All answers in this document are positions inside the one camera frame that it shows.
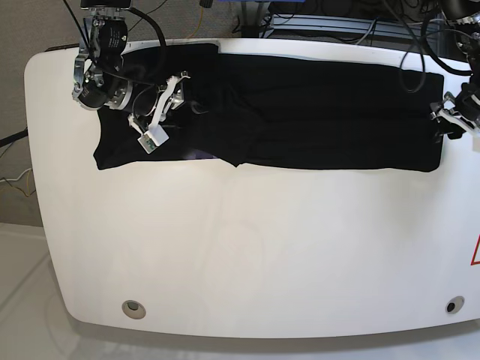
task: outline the gray circular hole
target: gray circular hole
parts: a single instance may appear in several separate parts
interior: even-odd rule
[[[445,306],[445,311],[448,315],[455,315],[465,304],[465,298],[463,296],[457,296],[453,298]]]
[[[134,300],[127,300],[124,302],[121,309],[125,315],[135,320],[143,319],[146,315],[146,310],[142,304]]]

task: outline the warning label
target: warning label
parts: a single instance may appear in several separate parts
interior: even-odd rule
[[[480,265],[480,237],[478,237],[477,246],[475,247],[475,252],[473,253],[472,266]]]

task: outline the white floor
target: white floor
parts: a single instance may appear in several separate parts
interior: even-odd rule
[[[358,337],[236,340],[104,328],[65,311],[41,228],[0,224],[0,359],[477,359],[480,322]]]

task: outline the black cloth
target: black cloth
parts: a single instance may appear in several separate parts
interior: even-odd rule
[[[157,49],[125,56],[152,63]],[[200,150],[239,164],[309,170],[395,168],[430,172],[442,141],[429,119],[441,101],[443,77],[407,94],[398,69],[376,64],[311,61],[263,55],[218,54],[211,44],[169,46],[162,76],[189,71],[191,96],[209,108],[169,112],[170,139],[151,154],[128,127],[127,113],[99,110],[100,170],[134,161],[178,161]],[[405,72],[407,84],[419,73]]]

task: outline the white tabletop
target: white tabletop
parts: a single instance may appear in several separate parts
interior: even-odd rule
[[[297,40],[218,41],[222,53],[312,60],[397,66],[403,55]],[[310,338],[480,318],[480,265],[471,265],[480,154],[468,136],[446,140],[430,173],[235,168],[222,160],[99,171],[98,116],[71,99],[75,55],[36,55],[25,70],[25,96],[46,237],[78,320],[185,335]],[[458,93],[467,78],[426,60],[430,72],[445,75],[445,90]],[[405,68],[419,69],[418,56]],[[447,314],[455,296],[465,305]],[[144,305],[145,318],[125,316],[127,300]]]

